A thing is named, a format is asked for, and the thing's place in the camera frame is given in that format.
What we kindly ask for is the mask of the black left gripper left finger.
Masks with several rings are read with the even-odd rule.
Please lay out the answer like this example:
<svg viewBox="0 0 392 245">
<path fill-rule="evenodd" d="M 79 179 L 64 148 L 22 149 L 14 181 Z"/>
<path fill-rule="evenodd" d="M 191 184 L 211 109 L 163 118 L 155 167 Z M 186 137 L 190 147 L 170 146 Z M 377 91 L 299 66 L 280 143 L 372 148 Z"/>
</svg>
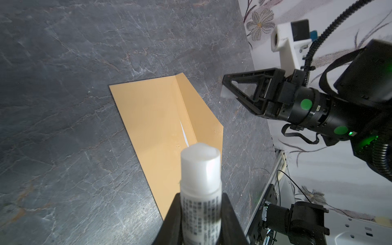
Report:
<svg viewBox="0 0 392 245">
<path fill-rule="evenodd" d="M 152 245 L 182 245 L 181 196 L 177 193 Z"/>
</svg>

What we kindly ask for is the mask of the tan paper envelope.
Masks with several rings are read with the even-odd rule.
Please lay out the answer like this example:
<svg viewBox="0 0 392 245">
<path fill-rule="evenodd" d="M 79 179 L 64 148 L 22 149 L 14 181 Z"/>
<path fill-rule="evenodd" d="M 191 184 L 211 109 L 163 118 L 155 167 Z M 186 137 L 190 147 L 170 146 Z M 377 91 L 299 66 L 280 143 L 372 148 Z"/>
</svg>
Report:
<svg viewBox="0 0 392 245">
<path fill-rule="evenodd" d="M 110 85 L 110 91 L 159 212 L 180 191 L 181 151 L 205 143 L 223 148 L 224 128 L 185 74 Z"/>
</svg>

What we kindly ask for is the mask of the white glue stick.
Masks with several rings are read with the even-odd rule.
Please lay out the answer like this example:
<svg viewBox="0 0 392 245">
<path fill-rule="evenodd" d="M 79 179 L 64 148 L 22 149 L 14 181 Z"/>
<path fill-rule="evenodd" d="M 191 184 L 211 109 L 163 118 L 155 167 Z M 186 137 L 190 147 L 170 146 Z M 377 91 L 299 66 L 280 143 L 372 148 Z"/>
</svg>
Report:
<svg viewBox="0 0 392 245">
<path fill-rule="evenodd" d="M 181 152 L 181 226 L 185 245 L 216 245 L 221 230 L 221 157 L 217 148 L 194 144 Z"/>
</svg>

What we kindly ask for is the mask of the blue bordered floral letter paper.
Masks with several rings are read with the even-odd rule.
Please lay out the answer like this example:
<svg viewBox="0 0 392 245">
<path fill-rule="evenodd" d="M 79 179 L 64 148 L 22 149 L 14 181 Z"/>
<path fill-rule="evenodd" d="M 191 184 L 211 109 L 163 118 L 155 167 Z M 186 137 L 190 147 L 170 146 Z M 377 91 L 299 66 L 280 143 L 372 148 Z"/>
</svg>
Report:
<svg viewBox="0 0 392 245">
<path fill-rule="evenodd" d="M 183 127 L 183 124 L 182 124 L 181 121 L 180 121 L 180 125 L 181 125 L 181 129 L 182 129 L 182 133 L 183 133 L 183 138 L 184 138 L 185 144 L 186 144 L 187 147 L 189 147 L 187 136 L 186 136 L 186 133 L 185 133 L 185 130 L 184 130 L 184 127 Z"/>
</svg>

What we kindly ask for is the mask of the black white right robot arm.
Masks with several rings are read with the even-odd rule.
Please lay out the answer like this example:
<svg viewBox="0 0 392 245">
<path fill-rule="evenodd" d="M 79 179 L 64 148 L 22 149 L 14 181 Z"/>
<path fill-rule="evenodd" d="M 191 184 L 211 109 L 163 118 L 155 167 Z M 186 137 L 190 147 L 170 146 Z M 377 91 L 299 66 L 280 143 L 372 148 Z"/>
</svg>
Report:
<svg viewBox="0 0 392 245">
<path fill-rule="evenodd" d="M 357 1 L 322 33 L 307 19 L 276 25 L 271 49 L 280 67 L 228 74 L 221 95 L 238 100 L 255 116 L 284 122 L 285 137 L 327 147 L 351 144 L 353 155 L 375 173 L 392 178 L 392 45 L 373 39 L 333 61 L 309 87 L 313 57 L 348 17 L 367 4 Z M 290 208 L 281 205 L 279 180 L 270 184 L 246 233 L 251 245 L 274 245 L 284 235 L 292 245 L 389 245 L 392 230 L 325 208 L 306 197 Z"/>
</svg>

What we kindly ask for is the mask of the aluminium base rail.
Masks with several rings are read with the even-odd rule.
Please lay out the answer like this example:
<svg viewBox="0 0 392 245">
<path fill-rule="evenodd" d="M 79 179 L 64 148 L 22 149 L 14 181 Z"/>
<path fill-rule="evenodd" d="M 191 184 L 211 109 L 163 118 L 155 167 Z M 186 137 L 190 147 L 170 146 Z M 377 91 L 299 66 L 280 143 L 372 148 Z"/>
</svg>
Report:
<svg viewBox="0 0 392 245">
<path fill-rule="evenodd" d="M 262 209 L 266 202 L 278 205 L 280 194 L 278 193 L 278 170 L 285 171 L 287 167 L 286 157 L 283 150 L 276 151 L 277 161 L 273 173 L 264 188 L 262 196 L 253 213 L 250 224 L 246 229 L 246 238 L 250 245 L 273 245 L 276 242 L 277 232 L 269 230 L 261 218 Z"/>
</svg>

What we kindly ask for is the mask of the white glue stick cap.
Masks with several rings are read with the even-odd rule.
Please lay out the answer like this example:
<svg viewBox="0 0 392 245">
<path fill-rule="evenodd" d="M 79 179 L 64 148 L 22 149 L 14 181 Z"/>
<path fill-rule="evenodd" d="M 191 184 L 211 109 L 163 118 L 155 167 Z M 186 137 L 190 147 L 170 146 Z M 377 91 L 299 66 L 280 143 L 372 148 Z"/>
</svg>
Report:
<svg viewBox="0 0 392 245">
<path fill-rule="evenodd" d="M 231 92 L 224 84 L 222 84 L 221 95 L 225 99 L 237 99 L 237 96 Z"/>
</svg>

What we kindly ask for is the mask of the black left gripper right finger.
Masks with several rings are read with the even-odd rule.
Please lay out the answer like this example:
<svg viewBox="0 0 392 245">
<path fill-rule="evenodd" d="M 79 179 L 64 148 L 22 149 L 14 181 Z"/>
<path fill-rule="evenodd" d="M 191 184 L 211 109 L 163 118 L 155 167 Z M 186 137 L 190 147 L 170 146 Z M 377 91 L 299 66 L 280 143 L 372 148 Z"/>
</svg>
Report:
<svg viewBox="0 0 392 245">
<path fill-rule="evenodd" d="M 249 244 L 226 193 L 222 193 L 220 233 L 219 241 L 221 245 Z"/>
</svg>

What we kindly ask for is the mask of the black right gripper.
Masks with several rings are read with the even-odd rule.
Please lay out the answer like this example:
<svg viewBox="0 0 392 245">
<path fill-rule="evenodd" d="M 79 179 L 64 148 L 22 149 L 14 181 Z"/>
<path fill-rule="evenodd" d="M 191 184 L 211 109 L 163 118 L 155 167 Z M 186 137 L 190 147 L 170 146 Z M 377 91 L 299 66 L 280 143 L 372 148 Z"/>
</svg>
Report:
<svg viewBox="0 0 392 245">
<path fill-rule="evenodd" d="M 226 74 L 222 85 L 252 114 L 288 122 L 286 137 L 302 137 L 299 131 L 308 129 L 325 141 L 347 141 L 360 133 L 366 108 L 302 86 L 303 78 L 300 70 L 286 78 L 284 70 L 270 68 Z M 240 89 L 249 84 L 256 86 L 250 96 Z"/>
</svg>

